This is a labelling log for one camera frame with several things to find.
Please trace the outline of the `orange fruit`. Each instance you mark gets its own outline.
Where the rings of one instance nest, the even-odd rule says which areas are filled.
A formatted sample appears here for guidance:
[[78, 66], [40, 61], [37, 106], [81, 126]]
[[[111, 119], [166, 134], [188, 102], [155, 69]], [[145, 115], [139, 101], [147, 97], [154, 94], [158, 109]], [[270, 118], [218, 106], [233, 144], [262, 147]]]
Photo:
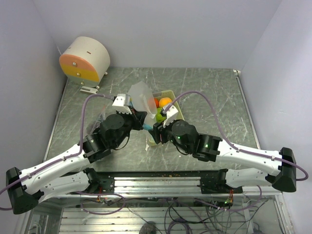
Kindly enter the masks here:
[[155, 102], [156, 108], [159, 108], [159, 101], [157, 98], [154, 98], [154, 102]]

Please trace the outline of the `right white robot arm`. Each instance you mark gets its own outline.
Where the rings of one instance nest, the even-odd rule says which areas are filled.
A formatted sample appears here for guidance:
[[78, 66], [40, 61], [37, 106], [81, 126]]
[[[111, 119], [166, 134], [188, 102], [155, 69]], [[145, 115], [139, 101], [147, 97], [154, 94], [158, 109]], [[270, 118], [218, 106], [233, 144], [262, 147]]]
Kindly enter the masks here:
[[155, 143], [171, 142], [184, 155], [204, 162], [233, 162], [247, 169], [221, 170], [215, 180], [216, 189], [225, 193], [230, 188], [269, 185], [281, 192], [296, 191], [296, 167], [292, 149], [265, 151], [226, 142], [208, 134], [200, 134], [196, 127], [184, 120], [169, 125], [155, 123], [149, 134]]

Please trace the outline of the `green apple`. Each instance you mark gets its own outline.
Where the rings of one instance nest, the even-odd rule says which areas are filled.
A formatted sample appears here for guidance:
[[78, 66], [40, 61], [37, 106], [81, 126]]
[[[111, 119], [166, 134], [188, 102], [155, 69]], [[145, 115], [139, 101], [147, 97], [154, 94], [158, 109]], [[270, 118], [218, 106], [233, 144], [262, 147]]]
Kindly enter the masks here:
[[157, 108], [157, 114], [156, 114], [156, 122], [160, 123], [163, 122], [166, 119], [166, 116], [163, 116], [161, 114], [162, 108]]

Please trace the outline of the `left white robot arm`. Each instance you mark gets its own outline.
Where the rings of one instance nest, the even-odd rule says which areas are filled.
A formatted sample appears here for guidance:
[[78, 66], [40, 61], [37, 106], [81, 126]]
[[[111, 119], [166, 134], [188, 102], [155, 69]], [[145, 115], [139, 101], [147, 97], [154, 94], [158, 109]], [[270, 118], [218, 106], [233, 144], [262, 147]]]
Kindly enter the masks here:
[[60, 194], [95, 193], [99, 180], [88, 165], [119, 150], [132, 130], [143, 130], [146, 116], [146, 112], [134, 109], [127, 114], [116, 112], [66, 152], [28, 169], [7, 170], [4, 189], [8, 192], [10, 210], [19, 215]]

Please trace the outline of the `blue-zipper clear bag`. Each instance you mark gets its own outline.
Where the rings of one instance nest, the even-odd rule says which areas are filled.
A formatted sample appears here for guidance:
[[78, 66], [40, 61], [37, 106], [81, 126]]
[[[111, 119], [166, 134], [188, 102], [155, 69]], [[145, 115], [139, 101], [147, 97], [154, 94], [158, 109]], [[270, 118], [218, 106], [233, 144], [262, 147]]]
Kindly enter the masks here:
[[140, 81], [131, 86], [128, 91], [132, 105], [136, 111], [146, 112], [144, 119], [144, 130], [151, 130], [156, 123], [157, 108], [151, 89], [146, 83]]

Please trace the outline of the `red-zipper clear bag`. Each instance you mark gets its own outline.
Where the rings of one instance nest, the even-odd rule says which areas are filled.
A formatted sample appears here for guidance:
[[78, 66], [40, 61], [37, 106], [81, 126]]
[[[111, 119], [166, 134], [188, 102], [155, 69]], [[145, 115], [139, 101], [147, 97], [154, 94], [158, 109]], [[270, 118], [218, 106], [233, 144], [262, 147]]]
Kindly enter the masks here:
[[86, 128], [86, 133], [91, 134], [93, 131], [100, 126], [100, 123], [104, 121], [105, 119], [105, 113], [106, 113], [106, 106], [103, 106], [102, 110], [100, 111], [97, 119], [90, 123]]

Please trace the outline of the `yellow-green perforated plastic basket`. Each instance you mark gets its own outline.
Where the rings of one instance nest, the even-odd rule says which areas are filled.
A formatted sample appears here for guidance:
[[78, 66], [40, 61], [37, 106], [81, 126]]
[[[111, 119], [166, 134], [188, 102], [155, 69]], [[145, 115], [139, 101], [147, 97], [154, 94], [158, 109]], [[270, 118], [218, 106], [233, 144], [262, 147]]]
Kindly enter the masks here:
[[[172, 90], [165, 90], [165, 91], [159, 91], [159, 92], [153, 92], [153, 97], [156, 98], [157, 100], [161, 100], [162, 98], [170, 98], [171, 100], [174, 100], [176, 98], [174, 92]], [[174, 103], [174, 106], [177, 108], [178, 110], [178, 115], [176, 117], [176, 119], [182, 119], [185, 120], [181, 108], [178, 104], [178, 102], [176, 101]], [[147, 141], [147, 145], [153, 147], [156, 146], [155, 141], [152, 139], [151, 135], [147, 135], [146, 136], [146, 141]]]

